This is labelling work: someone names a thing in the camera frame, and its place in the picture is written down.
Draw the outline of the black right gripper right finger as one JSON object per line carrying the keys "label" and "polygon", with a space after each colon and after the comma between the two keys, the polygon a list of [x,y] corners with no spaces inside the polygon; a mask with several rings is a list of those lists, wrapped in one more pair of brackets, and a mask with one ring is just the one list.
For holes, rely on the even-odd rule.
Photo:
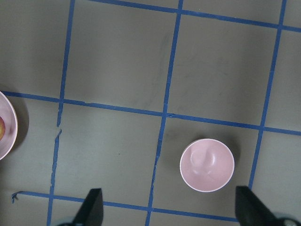
{"label": "black right gripper right finger", "polygon": [[247,186],[236,187],[235,216],[241,226],[284,225]]}

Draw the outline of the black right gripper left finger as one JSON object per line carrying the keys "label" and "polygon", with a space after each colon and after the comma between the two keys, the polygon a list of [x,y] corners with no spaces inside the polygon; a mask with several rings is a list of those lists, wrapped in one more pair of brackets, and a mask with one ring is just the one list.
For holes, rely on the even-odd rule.
{"label": "black right gripper left finger", "polygon": [[72,226],[101,226],[103,222],[103,195],[101,188],[91,189],[73,219]]}

